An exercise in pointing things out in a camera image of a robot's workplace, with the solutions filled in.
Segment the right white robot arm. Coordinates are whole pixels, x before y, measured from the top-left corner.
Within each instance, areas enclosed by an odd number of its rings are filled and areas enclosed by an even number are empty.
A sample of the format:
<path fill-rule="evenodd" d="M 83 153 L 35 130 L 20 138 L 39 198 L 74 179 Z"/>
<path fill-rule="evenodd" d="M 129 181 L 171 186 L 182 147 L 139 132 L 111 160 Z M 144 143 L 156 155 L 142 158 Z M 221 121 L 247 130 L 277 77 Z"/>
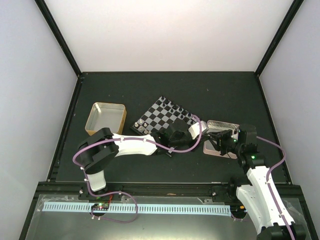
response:
<path fill-rule="evenodd" d="M 237 132 L 237 138 L 233 138 L 233 130 L 223 130 L 213 133 L 210 140 L 222 156 L 235 154 L 246 176 L 230 181 L 228 198 L 242 203 L 258 240 L 306 239 L 305 228 L 295 222 L 278 193 L 271 174 L 274 168 L 266 165 L 265 156 L 258 150 L 256 127 L 242 124 Z"/>

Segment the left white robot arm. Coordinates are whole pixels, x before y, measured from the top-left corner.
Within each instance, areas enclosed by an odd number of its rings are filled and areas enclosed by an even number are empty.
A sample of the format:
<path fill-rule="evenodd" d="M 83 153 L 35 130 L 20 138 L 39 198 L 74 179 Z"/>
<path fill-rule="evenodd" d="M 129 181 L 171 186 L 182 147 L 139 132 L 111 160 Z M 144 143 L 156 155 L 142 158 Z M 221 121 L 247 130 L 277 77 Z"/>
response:
<path fill-rule="evenodd" d="M 104 170 L 114 158 L 153 156 L 166 152 L 188 153 L 200 144 L 207 131 L 207 124 L 200 120 L 191 126 L 183 120 L 176 120 L 166 129 L 142 136 L 120 135 L 105 127 L 79 146 L 72 161 L 84 171 L 89 193 L 101 200 L 108 192 Z"/>

